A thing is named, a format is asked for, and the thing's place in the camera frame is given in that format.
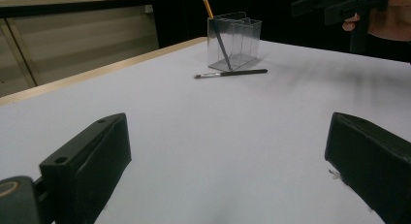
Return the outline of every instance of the white table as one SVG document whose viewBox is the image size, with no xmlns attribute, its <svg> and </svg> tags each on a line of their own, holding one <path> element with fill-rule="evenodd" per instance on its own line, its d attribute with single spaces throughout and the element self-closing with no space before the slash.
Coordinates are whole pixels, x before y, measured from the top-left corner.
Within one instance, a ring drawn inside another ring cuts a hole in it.
<svg viewBox="0 0 411 224">
<path fill-rule="evenodd" d="M 99 224 L 383 223 L 324 150 L 333 112 L 411 141 L 410 65 L 269 42 L 259 58 L 267 74 L 194 80 L 213 72 L 197 39 L 2 98 L 0 178 L 39 177 L 59 146 L 125 112 L 133 161 Z"/>
</svg>

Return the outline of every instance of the black clamp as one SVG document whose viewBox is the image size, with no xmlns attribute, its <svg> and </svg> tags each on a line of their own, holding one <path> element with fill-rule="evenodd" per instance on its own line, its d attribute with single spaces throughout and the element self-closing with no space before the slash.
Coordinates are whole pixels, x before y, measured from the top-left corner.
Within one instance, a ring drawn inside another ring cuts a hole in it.
<svg viewBox="0 0 411 224">
<path fill-rule="evenodd" d="M 361 20 L 351 33 L 350 51 L 362 53 L 366 48 L 371 9 L 385 11 L 387 7 L 388 0 L 299 0 L 292 4 L 292 15 L 300 16 L 324 8 L 326 25 L 342 22 L 355 14 L 360 15 Z"/>
</svg>

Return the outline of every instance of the screw hole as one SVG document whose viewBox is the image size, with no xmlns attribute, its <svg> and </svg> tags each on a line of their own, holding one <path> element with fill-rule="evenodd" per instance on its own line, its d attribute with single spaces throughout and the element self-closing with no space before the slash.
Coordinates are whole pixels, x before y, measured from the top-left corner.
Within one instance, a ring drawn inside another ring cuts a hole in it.
<svg viewBox="0 0 411 224">
<path fill-rule="evenodd" d="M 62 164 L 62 163 L 64 163 L 64 162 L 66 162 L 66 161 L 67 161 L 67 157 L 60 157 L 60 158 L 54 160 L 54 163 L 56 163 L 56 164 Z"/>
</svg>

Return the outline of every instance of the hand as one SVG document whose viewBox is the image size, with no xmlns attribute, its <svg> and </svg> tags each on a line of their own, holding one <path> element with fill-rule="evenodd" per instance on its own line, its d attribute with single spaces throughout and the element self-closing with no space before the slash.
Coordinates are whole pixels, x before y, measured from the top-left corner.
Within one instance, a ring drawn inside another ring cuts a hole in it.
<svg viewBox="0 0 411 224">
<path fill-rule="evenodd" d="M 355 14 L 342 24 L 345 31 L 352 31 L 360 16 Z M 371 10 L 368 33 L 387 40 L 411 41 L 411 0 L 389 0 L 386 11 Z"/>
</svg>

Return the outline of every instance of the clear plastic container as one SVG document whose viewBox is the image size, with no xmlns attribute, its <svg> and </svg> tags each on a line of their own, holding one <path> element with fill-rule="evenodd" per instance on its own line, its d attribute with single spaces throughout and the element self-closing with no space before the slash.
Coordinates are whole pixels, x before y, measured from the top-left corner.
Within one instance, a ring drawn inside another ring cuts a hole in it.
<svg viewBox="0 0 411 224">
<path fill-rule="evenodd" d="M 209 18 L 208 67 L 220 71 L 231 71 L 256 59 L 261 26 L 261 21 L 246 17 L 244 12 Z"/>
</svg>

